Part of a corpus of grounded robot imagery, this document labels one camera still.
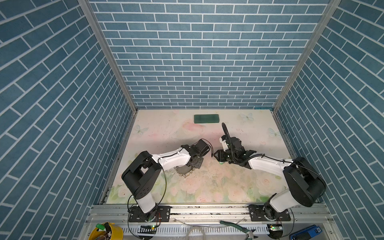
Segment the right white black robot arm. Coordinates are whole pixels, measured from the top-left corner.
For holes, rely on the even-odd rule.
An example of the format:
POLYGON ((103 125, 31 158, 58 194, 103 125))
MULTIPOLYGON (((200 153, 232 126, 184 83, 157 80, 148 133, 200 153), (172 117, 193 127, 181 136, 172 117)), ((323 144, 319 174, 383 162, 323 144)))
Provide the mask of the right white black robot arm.
POLYGON ((274 221, 280 213, 295 206, 311 207, 326 191, 327 184, 303 157, 276 159, 253 150, 245 150, 240 139, 223 135, 222 149, 214 153, 220 163, 228 162, 250 170, 260 170, 281 177, 288 188, 273 194, 262 208, 264 217, 274 221))

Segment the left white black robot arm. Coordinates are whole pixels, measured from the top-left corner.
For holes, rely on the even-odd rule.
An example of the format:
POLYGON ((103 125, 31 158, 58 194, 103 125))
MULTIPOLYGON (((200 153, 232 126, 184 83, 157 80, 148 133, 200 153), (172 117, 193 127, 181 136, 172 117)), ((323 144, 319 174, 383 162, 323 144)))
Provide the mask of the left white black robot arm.
POLYGON ((211 144, 203 139, 193 145, 182 145, 180 148, 164 153, 151 155, 147 151, 141 152, 122 173, 121 179, 130 190, 138 206, 134 215, 140 220, 151 221, 158 212, 159 204, 155 202, 151 190, 161 172, 173 168, 183 171, 199 169, 204 156, 213 153, 211 144))

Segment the dark green sponge block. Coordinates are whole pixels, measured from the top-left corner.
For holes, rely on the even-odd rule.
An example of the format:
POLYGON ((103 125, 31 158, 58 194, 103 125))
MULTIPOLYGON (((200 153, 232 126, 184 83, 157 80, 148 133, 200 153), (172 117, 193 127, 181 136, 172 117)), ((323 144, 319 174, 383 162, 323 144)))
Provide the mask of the dark green sponge block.
POLYGON ((216 124, 220 122, 218 114, 194 115, 195 124, 216 124))

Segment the clear plastic tube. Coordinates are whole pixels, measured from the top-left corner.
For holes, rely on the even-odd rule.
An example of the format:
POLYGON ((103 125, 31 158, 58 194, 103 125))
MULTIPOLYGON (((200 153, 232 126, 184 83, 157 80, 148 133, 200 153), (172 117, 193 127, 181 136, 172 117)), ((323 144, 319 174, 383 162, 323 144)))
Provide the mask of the clear plastic tube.
POLYGON ((204 229, 202 227, 199 227, 199 226, 190 227, 186 236, 185 236, 185 239, 189 240, 193 233, 200 233, 203 237, 203 240, 207 239, 207 236, 206 236, 204 229))

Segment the blue black device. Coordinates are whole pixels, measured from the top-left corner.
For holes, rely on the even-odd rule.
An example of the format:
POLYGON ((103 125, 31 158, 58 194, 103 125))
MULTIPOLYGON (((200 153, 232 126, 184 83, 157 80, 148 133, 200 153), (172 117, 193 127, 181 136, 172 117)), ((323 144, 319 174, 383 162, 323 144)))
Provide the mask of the blue black device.
POLYGON ((318 235, 320 235, 323 230, 320 226, 311 225, 304 229, 301 229, 295 233, 290 234, 290 240, 310 240, 318 235))

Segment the yellow tape roll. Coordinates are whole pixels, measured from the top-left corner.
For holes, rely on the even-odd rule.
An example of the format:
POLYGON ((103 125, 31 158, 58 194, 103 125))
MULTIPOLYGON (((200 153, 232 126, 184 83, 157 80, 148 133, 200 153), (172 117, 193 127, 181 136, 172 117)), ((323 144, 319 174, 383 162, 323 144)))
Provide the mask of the yellow tape roll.
POLYGON ((122 240, 124 236, 123 229, 114 223, 96 224, 91 232, 89 240, 122 240))

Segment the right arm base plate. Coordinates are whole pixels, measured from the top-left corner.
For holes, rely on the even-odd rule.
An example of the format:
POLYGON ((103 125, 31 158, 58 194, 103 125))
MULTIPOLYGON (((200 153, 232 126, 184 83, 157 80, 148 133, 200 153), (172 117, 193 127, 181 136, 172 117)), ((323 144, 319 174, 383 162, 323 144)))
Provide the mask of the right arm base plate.
POLYGON ((272 207, 264 205, 248 205, 248 209, 252 222, 291 221, 291 216, 288 210, 284 210, 283 212, 278 213, 272 207))

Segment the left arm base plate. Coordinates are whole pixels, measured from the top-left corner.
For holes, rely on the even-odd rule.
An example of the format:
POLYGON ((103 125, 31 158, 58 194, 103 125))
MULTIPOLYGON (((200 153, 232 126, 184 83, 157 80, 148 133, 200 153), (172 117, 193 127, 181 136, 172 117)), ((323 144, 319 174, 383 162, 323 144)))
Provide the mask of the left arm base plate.
POLYGON ((169 222, 170 212, 170 206, 159 206, 148 213, 144 213, 138 206, 131 206, 128 211, 129 221, 133 223, 169 222))

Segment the aluminium rail frame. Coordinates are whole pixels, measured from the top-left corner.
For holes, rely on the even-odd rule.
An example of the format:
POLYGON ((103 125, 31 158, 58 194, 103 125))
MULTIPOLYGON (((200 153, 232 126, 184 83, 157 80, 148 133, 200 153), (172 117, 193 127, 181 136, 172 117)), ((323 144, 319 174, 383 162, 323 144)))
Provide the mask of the aluminium rail frame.
POLYGON ((248 205, 261 204, 166 204, 171 207, 169 222, 133 223, 129 221, 126 205, 94 205, 79 235, 88 240, 96 224, 114 223, 123 229, 123 240, 185 240, 192 226, 202 227, 207 239, 245 239, 241 231, 226 227, 220 221, 238 224, 252 231, 258 240, 289 240, 290 234, 311 225, 320 226, 323 232, 312 240, 340 240, 337 228, 325 204, 310 208, 293 207, 288 210, 291 221, 252 222, 248 205))

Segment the green handled pliers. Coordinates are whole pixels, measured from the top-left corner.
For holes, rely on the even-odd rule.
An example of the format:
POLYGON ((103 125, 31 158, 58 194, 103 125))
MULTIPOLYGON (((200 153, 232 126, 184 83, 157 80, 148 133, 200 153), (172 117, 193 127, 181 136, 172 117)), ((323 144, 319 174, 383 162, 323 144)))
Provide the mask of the green handled pliers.
POLYGON ((246 240, 253 240, 255 238, 254 234, 252 231, 248 230, 247 228, 244 228, 238 224, 232 223, 232 222, 227 222, 227 221, 220 221, 221 225, 224 225, 226 227, 233 227, 242 233, 245 233, 247 235, 246 240))

